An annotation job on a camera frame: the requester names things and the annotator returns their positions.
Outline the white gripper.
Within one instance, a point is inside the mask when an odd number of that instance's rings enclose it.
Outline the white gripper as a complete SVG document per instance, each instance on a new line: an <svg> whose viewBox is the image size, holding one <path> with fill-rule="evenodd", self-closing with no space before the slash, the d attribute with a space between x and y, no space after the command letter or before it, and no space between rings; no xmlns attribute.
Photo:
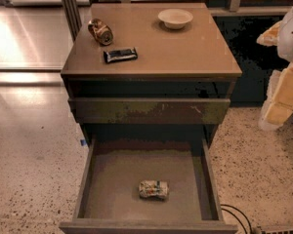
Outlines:
<svg viewBox="0 0 293 234"><path fill-rule="evenodd" d="M278 33L281 22L263 32L256 40L262 46L278 44ZM258 126L263 131L275 131L293 114L293 63L282 71L274 70L267 88L267 99L264 101Z"/></svg>

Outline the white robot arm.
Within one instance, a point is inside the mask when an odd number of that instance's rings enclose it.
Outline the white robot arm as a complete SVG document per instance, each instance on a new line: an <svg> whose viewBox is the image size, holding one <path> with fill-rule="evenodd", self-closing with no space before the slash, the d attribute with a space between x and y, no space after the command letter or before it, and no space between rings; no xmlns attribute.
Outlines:
<svg viewBox="0 0 293 234"><path fill-rule="evenodd" d="M282 71L272 72L258 122L263 131L275 131L293 114L293 7L256 42L266 47L276 46L278 56L289 62Z"/></svg>

